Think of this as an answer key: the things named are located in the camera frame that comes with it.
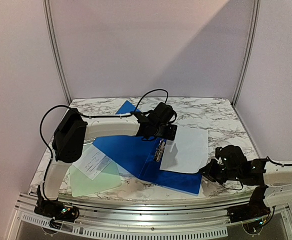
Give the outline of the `blue file folder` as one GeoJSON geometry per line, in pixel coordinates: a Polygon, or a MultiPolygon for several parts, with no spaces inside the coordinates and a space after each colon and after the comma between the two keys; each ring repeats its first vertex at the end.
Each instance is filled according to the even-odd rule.
{"type": "Polygon", "coordinates": [[[202,178],[199,171],[188,174],[161,170],[162,158],[154,161],[159,142],[159,138],[143,141],[136,136],[106,136],[96,138],[93,145],[139,180],[197,195],[202,178]]]}

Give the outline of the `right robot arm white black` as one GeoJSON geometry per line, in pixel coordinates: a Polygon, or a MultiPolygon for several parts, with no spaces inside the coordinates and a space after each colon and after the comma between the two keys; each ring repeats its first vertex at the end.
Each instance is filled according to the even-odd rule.
{"type": "Polygon", "coordinates": [[[255,218],[266,207],[292,203],[292,161],[272,160],[270,157],[247,160],[239,146],[215,149],[215,158],[199,170],[213,183],[223,185],[238,181],[255,187],[257,198],[245,206],[248,218],[255,218]]]}

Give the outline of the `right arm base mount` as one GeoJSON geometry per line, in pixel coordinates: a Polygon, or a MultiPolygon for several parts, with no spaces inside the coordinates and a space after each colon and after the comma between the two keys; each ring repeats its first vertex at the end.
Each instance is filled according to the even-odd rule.
{"type": "Polygon", "coordinates": [[[247,234],[257,235],[273,218],[275,207],[265,205],[267,185],[258,186],[253,191],[249,202],[227,208],[227,216],[231,223],[242,223],[247,234]]]}

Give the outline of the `metal folder clip mechanism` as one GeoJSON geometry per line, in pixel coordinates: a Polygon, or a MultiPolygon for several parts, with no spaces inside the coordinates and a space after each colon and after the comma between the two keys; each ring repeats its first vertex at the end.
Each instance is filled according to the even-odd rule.
{"type": "Polygon", "coordinates": [[[161,139],[158,147],[156,148],[156,152],[154,154],[154,161],[160,162],[162,155],[164,153],[165,145],[166,145],[166,141],[164,139],[161,139]]]}

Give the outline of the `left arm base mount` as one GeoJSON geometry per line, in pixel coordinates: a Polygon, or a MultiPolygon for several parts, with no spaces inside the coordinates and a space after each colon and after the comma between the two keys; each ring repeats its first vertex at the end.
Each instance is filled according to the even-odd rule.
{"type": "Polygon", "coordinates": [[[60,230],[63,222],[74,223],[80,215],[79,209],[72,204],[45,199],[40,186],[37,188],[37,197],[34,213],[50,218],[50,228],[60,230]]]}

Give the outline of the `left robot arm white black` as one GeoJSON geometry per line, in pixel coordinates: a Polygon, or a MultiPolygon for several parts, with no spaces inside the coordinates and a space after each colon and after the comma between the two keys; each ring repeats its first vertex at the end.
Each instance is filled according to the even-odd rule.
{"type": "Polygon", "coordinates": [[[99,137],[129,136],[174,140],[177,113],[172,106],[160,102],[146,112],[133,110],[111,115],[85,115],[77,108],[68,107],[53,134],[53,142],[46,144],[50,160],[40,186],[44,198],[40,208],[49,217],[60,213],[59,188],[72,163],[82,155],[84,142],[99,137]]]}

